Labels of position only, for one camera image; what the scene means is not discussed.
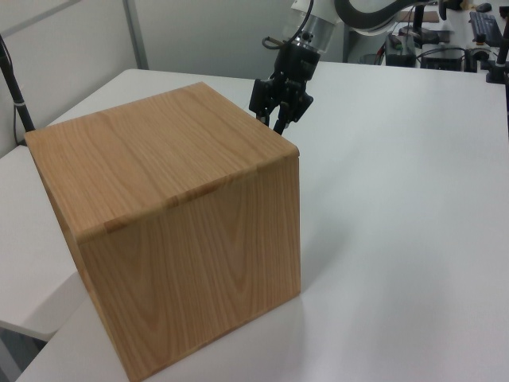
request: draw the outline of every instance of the box side face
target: box side face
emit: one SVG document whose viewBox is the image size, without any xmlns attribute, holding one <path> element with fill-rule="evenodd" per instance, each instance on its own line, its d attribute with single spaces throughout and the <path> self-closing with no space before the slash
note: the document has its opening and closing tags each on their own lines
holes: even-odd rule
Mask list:
<svg viewBox="0 0 509 382">
<path fill-rule="evenodd" d="M 58 221 L 58 224 L 60 225 L 60 230 L 62 231 L 65 242 L 69 248 L 69 251 L 71 252 L 72 260 L 74 261 L 74 264 L 76 265 L 76 268 L 78 270 L 78 273 L 80 274 L 81 279 L 84 282 L 85 288 L 87 289 L 88 294 L 90 295 L 92 301 L 97 302 L 97 294 L 95 292 L 95 288 L 92 284 L 92 281 L 90 279 L 90 276 L 88 274 L 87 268 L 83 262 L 83 257 L 81 254 L 81 250 L 76 243 L 74 236 L 71 233 L 71 230 L 69 229 L 69 226 L 67 225 L 64 217 L 62 216 L 62 212 L 60 208 L 58 207 L 58 204 L 55 202 L 55 198 L 53 197 L 53 194 L 51 192 L 51 189 L 46 184 L 46 181 L 44 177 L 41 174 L 41 171 L 39 171 L 39 175 L 41 176 L 42 184 L 45 187 L 46 194 L 48 195 L 49 202 L 53 208 L 53 211 L 56 216 L 56 220 Z M 99 305 L 96 305 L 98 307 L 97 311 L 99 316 L 101 317 L 101 320 L 103 320 L 103 310 Z M 110 328 L 105 323 L 104 325 L 106 331 L 108 332 L 108 335 L 110 335 Z"/>
<path fill-rule="evenodd" d="M 81 244 L 102 319 L 142 380 L 300 292 L 298 157 Z"/>
<path fill-rule="evenodd" d="M 205 84 L 33 131 L 26 140 L 78 243 L 297 152 Z"/>
</svg>

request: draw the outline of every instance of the white tabletop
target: white tabletop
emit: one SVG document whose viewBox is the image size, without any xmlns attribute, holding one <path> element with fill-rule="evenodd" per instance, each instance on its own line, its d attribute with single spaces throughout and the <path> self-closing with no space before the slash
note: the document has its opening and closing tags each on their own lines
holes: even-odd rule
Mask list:
<svg viewBox="0 0 509 382">
<path fill-rule="evenodd" d="M 250 81 L 129 71 L 75 111 L 195 80 L 247 105 Z M 504 87 L 323 63 L 308 90 L 285 132 L 301 152 L 301 296 L 148 381 L 506 381 Z M 126 380 L 89 298 L 19 379 L 39 380 Z"/>
<path fill-rule="evenodd" d="M 47 341 L 87 292 L 26 147 L 0 178 L 0 327 Z"/>
</svg>

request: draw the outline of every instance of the electronic equipment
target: electronic equipment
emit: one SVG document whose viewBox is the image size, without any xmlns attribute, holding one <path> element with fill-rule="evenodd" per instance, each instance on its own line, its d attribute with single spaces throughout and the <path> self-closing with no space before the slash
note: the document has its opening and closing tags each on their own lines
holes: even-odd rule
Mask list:
<svg viewBox="0 0 509 382">
<path fill-rule="evenodd" d="M 507 63 L 507 53 L 509 53 L 509 22 L 506 23 L 503 31 L 500 51 L 496 61 L 487 61 L 489 72 L 486 75 L 486 82 L 489 84 L 508 84 L 507 73 L 509 72 L 509 66 Z"/>
<path fill-rule="evenodd" d="M 477 61 L 480 61 L 481 68 L 483 63 L 488 62 L 491 50 L 486 48 L 466 49 L 464 52 L 464 72 L 477 73 Z"/>
<path fill-rule="evenodd" d="M 499 8 L 499 12 L 501 18 L 506 18 L 507 15 L 509 14 L 509 6 L 501 6 Z"/>
<path fill-rule="evenodd" d="M 416 6 L 414 22 L 412 25 L 404 26 L 399 30 L 400 36 L 413 37 L 415 44 L 417 44 L 419 48 L 422 48 L 424 44 L 438 44 L 440 42 L 440 36 L 437 32 L 422 28 L 422 21 L 424 19 L 424 7 L 425 6 Z"/>
<path fill-rule="evenodd" d="M 482 14 L 489 12 L 492 10 L 492 5 L 489 2 L 483 2 L 480 6 L 476 7 L 477 12 L 481 12 Z"/>
<path fill-rule="evenodd" d="M 490 14 L 480 14 L 479 12 L 470 12 L 470 22 L 474 32 L 474 41 L 486 36 L 486 44 L 491 47 L 499 48 L 502 43 L 502 33 L 496 23 L 495 16 Z"/>
<path fill-rule="evenodd" d="M 278 56 L 270 78 L 254 82 L 249 110 L 256 114 L 259 121 L 269 126 L 270 114 L 279 107 L 274 131 L 282 134 L 290 123 L 298 122 L 313 103 L 313 97 L 306 92 L 306 84 L 313 78 L 321 54 L 327 51 L 334 29 L 340 21 L 361 33 L 384 33 L 394 25 L 399 11 L 408 6 L 419 9 L 430 2 L 294 0 L 283 29 L 285 41 L 277 41 L 272 37 L 262 40 L 265 48 L 278 50 Z M 442 17 L 445 16 L 444 3 L 445 0 L 438 0 Z"/>
<path fill-rule="evenodd" d="M 415 43 L 411 36 L 387 36 L 385 43 L 385 63 L 387 66 L 415 67 Z"/>
<path fill-rule="evenodd" d="M 456 46 L 427 45 L 421 54 L 421 68 L 460 72 L 463 55 Z"/>
</svg>

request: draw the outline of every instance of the wooden box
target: wooden box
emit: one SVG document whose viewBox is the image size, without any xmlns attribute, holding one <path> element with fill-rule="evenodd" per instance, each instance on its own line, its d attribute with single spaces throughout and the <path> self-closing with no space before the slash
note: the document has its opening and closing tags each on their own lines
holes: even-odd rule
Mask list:
<svg viewBox="0 0 509 382">
<path fill-rule="evenodd" d="M 206 85 L 26 141 L 131 381 L 299 294 L 297 148 Z"/>
</svg>

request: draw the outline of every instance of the cable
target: cable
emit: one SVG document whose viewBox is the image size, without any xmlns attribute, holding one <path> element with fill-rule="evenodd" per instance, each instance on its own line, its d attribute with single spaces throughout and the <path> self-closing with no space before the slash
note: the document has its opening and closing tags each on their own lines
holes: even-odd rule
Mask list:
<svg viewBox="0 0 509 382">
<path fill-rule="evenodd" d="M 408 17 L 408 24 L 406 25 L 406 28 L 409 28 L 410 27 L 410 15 L 412 14 L 412 12 L 414 11 L 414 8 L 415 6 L 413 6 L 412 8 L 410 8 L 410 10 L 406 13 L 405 17 L 403 18 L 403 21 L 405 21 L 405 19 Z M 401 24 L 400 21 L 397 21 L 395 24 L 394 24 L 394 28 L 391 30 L 390 34 L 394 33 L 394 31 L 396 30 L 396 27 Z"/>
<path fill-rule="evenodd" d="M 9 50 L 7 48 L 7 45 L 6 45 L 6 42 L 3 40 L 2 38 L 2 35 L 0 35 L 0 45 L 2 46 L 4 52 L 6 53 L 7 55 L 7 59 L 9 60 L 9 66 L 10 66 L 10 70 L 14 71 L 14 67 L 13 67 L 13 60 L 12 58 L 10 58 L 10 53 L 9 53 Z M 16 142 L 16 146 L 19 146 L 19 142 L 17 141 L 17 132 L 16 132 L 16 105 L 13 105 L 13 110 L 14 110 L 14 113 L 13 113 L 13 132 L 14 132 L 14 141 Z"/>
<path fill-rule="evenodd" d="M 376 53 L 375 62 L 373 63 L 373 65 L 381 65 L 382 61 L 383 61 L 384 54 L 385 54 L 385 42 L 383 43 L 383 45 L 380 47 L 380 49 Z"/>
<path fill-rule="evenodd" d="M 0 34 L 0 45 L 2 45 L 4 52 L 7 54 L 7 58 L 9 59 L 9 66 L 10 66 L 10 68 L 14 70 L 13 60 L 12 60 L 12 58 L 10 58 L 9 50 L 8 50 L 6 42 L 3 40 L 1 34 Z"/>
<path fill-rule="evenodd" d="M 19 142 L 17 141 L 17 132 L 16 132 L 16 105 L 13 105 L 13 109 L 14 109 L 14 115 L 13 115 L 13 119 L 14 119 L 14 126 L 13 126 L 14 141 L 16 142 L 16 146 L 19 146 Z"/>
<path fill-rule="evenodd" d="M 463 52 L 466 52 L 466 50 L 465 50 L 465 49 L 463 49 L 463 48 L 460 48 L 460 47 L 452 47 L 452 46 L 451 46 L 451 47 L 448 47 L 448 48 L 437 48 L 437 49 L 431 49 L 431 50 L 429 50 L 429 51 L 427 51 L 427 52 L 424 52 L 424 53 L 419 54 L 419 55 L 418 55 L 417 57 L 415 57 L 415 58 L 419 59 L 419 58 L 422 58 L 422 57 L 424 57 L 424 56 L 428 56 L 429 54 L 438 53 L 438 52 L 445 52 L 446 50 L 461 50 L 461 51 L 463 51 Z"/>
<path fill-rule="evenodd" d="M 406 38 L 405 38 L 405 44 L 408 46 L 408 38 L 410 37 L 410 16 L 412 15 L 412 12 L 415 11 L 415 6 L 412 7 L 410 10 L 410 14 L 408 15 L 408 22 L 406 23 Z"/>
<path fill-rule="evenodd" d="M 297 30 L 297 32 L 295 32 L 295 34 L 288 41 L 286 41 L 283 45 L 275 45 L 275 46 L 268 45 L 267 42 L 272 40 L 270 36 L 265 37 L 262 40 L 262 45 L 265 48 L 270 49 L 270 50 L 280 50 L 280 49 L 283 49 L 286 46 L 290 45 L 299 36 L 299 34 L 302 33 L 302 30 L 304 29 L 306 23 L 309 20 L 309 17 L 311 16 L 311 11 L 313 10 L 313 5 L 314 5 L 314 0 L 310 0 L 308 12 L 305 14 L 304 21 L 302 22 L 301 26 L 299 26 L 299 29 Z"/>
</svg>

